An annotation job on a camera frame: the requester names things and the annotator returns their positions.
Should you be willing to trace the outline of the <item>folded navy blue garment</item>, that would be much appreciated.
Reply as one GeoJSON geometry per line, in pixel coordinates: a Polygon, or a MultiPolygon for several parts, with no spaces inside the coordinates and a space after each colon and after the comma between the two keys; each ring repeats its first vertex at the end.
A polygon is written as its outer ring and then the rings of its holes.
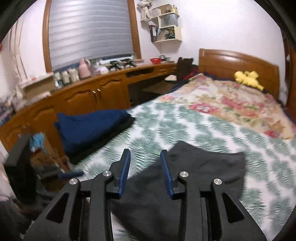
{"type": "Polygon", "coordinates": [[[100,110],[82,115],[57,114],[54,123],[69,162],[77,165],[132,126],[135,118],[126,110],[100,110]]]}

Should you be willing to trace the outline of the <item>floral and fern bedspread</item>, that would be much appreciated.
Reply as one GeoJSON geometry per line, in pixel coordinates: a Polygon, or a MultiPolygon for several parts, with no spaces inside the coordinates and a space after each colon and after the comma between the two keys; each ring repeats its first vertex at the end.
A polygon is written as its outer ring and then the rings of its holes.
{"type": "Polygon", "coordinates": [[[268,240],[295,207],[295,125],[268,93],[198,74],[179,89],[128,111],[133,125],[74,166],[91,179],[125,148],[130,176],[142,172],[178,141],[206,151],[246,157],[241,202],[268,240]]]}

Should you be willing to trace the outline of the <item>long wooden desk cabinet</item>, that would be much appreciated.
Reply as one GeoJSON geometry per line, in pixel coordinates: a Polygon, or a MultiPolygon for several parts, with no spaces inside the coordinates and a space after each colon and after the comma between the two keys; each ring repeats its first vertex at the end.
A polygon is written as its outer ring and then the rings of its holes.
{"type": "Polygon", "coordinates": [[[1,126],[1,143],[9,152],[23,133],[43,132],[59,157],[64,149],[54,123],[58,113],[79,115],[130,107],[128,85],[172,74],[175,63],[149,64],[90,77],[57,90],[22,109],[1,126]]]}

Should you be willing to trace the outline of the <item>cardboard box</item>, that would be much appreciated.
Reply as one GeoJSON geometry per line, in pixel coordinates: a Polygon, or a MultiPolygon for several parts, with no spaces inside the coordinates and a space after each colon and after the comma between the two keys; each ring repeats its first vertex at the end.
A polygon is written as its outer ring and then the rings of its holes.
{"type": "Polygon", "coordinates": [[[39,94],[56,90],[54,73],[48,72],[35,78],[27,79],[18,84],[25,99],[32,99],[39,94]]]}

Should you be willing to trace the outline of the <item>yellow plush toy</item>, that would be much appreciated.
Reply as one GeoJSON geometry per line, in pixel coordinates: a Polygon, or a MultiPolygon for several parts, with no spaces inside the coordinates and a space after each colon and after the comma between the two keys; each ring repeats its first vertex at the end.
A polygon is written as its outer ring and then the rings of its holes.
{"type": "Polygon", "coordinates": [[[252,71],[252,72],[237,71],[234,73],[234,79],[239,84],[243,84],[243,85],[258,89],[260,91],[263,91],[264,87],[259,84],[259,81],[257,80],[258,77],[259,75],[256,71],[252,71]]]}

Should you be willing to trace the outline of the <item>pink thermos jug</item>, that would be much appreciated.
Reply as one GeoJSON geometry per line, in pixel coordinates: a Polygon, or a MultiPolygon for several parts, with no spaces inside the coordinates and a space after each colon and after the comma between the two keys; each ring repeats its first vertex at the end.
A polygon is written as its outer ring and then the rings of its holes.
{"type": "Polygon", "coordinates": [[[85,79],[91,76],[91,63],[88,59],[82,58],[80,60],[78,72],[80,79],[85,79]]]}

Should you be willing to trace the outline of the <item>wooden headboard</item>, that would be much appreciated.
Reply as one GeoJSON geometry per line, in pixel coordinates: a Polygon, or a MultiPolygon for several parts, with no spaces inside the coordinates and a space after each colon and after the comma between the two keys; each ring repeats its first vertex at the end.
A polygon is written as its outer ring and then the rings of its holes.
{"type": "Polygon", "coordinates": [[[227,79],[233,79],[236,71],[256,71],[259,84],[275,99],[279,98],[279,67],[262,59],[235,51],[200,49],[198,69],[227,79]]]}

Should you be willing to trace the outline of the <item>dark wooden chair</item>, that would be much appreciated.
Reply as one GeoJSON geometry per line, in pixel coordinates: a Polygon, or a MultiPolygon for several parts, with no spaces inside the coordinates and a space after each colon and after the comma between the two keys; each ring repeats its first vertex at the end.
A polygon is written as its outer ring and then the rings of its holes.
{"type": "Polygon", "coordinates": [[[177,61],[176,69],[171,77],[176,77],[176,81],[163,80],[143,89],[144,92],[156,95],[163,95],[172,92],[187,83],[189,78],[198,73],[198,65],[193,64],[193,58],[180,57],[177,61]]]}

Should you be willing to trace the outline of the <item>red basket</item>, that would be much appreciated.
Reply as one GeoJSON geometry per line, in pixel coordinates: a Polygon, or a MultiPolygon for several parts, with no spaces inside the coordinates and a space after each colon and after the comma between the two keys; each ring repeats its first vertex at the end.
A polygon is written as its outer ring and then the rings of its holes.
{"type": "Polygon", "coordinates": [[[151,61],[152,64],[157,65],[157,64],[161,64],[162,59],[161,58],[151,58],[150,61],[151,61]]]}

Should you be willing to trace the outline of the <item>louvered wooden wardrobe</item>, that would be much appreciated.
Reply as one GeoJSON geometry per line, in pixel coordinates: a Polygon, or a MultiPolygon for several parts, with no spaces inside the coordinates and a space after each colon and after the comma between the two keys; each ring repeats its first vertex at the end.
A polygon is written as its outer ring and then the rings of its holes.
{"type": "Polygon", "coordinates": [[[285,51],[285,83],[287,84],[287,112],[295,118],[295,50],[286,35],[281,32],[285,51]]]}

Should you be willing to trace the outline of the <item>grey window blind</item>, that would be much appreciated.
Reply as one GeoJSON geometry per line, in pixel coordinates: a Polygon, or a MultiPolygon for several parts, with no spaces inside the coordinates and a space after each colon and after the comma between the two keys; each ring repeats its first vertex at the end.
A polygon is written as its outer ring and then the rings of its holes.
{"type": "Polygon", "coordinates": [[[53,70],[82,58],[133,54],[128,2],[52,1],[49,51],[53,70]]]}

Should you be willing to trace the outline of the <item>tied white curtain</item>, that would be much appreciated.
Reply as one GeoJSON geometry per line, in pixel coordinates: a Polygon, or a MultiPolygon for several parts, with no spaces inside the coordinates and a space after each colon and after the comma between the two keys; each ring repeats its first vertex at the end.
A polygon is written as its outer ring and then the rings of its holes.
{"type": "Polygon", "coordinates": [[[137,4],[137,7],[140,7],[140,21],[148,22],[151,20],[151,10],[152,1],[151,0],[140,0],[137,4]]]}

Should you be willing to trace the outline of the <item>white wall shelf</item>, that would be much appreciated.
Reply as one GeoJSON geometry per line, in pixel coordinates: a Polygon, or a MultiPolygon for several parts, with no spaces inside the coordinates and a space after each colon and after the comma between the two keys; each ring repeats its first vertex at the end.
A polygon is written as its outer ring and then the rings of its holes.
{"type": "Polygon", "coordinates": [[[181,27],[178,24],[178,10],[173,4],[158,6],[151,11],[149,30],[152,43],[168,41],[182,42],[181,27]]]}

